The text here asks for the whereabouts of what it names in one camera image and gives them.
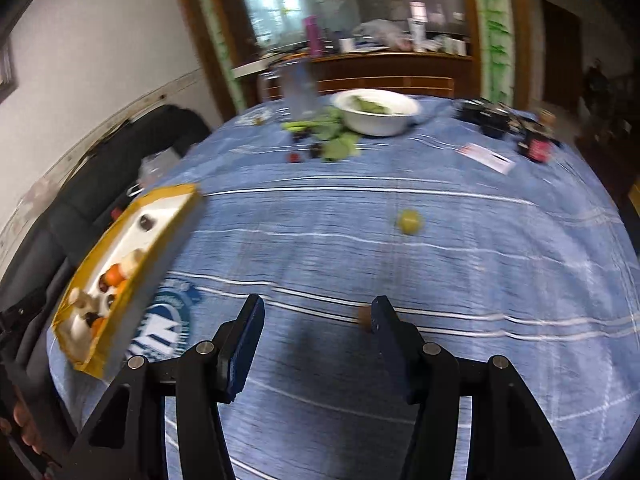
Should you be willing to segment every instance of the black couch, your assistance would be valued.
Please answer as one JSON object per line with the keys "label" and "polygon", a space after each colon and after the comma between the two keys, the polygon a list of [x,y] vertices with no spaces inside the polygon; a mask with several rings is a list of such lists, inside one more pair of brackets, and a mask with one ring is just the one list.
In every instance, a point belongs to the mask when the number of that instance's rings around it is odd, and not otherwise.
{"label": "black couch", "polygon": [[[130,202],[126,190],[138,177],[140,160],[172,147],[184,156],[192,144],[210,134],[190,110],[173,105],[155,108],[135,122],[124,123],[88,155],[87,162],[62,187],[35,221],[0,282],[0,310],[17,303],[39,286],[47,302],[27,329],[4,348],[2,357],[21,390],[40,433],[44,450],[56,462],[76,436],[49,374],[46,331],[60,295],[78,265],[111,223],[111,211]],[[5,406],[12,402],[4,384]],[[21,459],[40,460],[25,446]]]}

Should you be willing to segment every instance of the picture frame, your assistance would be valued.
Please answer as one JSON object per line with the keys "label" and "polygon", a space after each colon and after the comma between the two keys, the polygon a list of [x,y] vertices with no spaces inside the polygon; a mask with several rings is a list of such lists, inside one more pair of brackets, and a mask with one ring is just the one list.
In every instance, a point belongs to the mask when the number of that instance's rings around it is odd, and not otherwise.
{"label": "picture frame", "polygon": [[11,54],[11,44],[7,40],[0,46],[0,104],[17,86]]}

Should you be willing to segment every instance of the transparent jug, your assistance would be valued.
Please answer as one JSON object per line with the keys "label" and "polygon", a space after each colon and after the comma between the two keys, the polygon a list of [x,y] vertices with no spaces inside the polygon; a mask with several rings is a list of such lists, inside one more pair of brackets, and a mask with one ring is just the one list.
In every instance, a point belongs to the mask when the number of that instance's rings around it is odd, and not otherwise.
{"label": "transparent jug", "polygon": [[[318,85],[309,73],[308,64],[308,58],[291,59],[258,77],[260,100],[270,108],[277,121],[304,121],[318,113]],[[270,99],[267,81],[276,78],[282,101]]]}

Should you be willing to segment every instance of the white bowl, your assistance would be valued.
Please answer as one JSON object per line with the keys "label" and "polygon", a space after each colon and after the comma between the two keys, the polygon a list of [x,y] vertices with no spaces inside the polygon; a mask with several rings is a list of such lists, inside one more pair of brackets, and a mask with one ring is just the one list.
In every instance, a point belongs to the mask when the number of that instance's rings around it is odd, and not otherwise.
{"label": "white bowl", "polygon": [[[356,110],[352,103],[354,96],[389,108],[391,115]],[[401,134],[406,130],[411,117],[420,113],[420,105],[416,100],[396,92],[373,88],[346,90],[335,94],[331,102],[342,111],[344,124],[351,130],[375,137]]]}

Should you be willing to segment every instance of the tablecloth logo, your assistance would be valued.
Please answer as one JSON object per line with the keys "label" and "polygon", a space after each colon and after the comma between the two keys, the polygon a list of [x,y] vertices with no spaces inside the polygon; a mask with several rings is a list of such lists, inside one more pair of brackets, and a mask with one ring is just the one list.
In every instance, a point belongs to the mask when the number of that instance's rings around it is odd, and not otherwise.
{"label": "tablecloth logo", "polygon": [[191,335],[191,307],[202,300],[186,280],[161,283],[127,351],[127,358],[143,355],[150,362],[181,355]]}

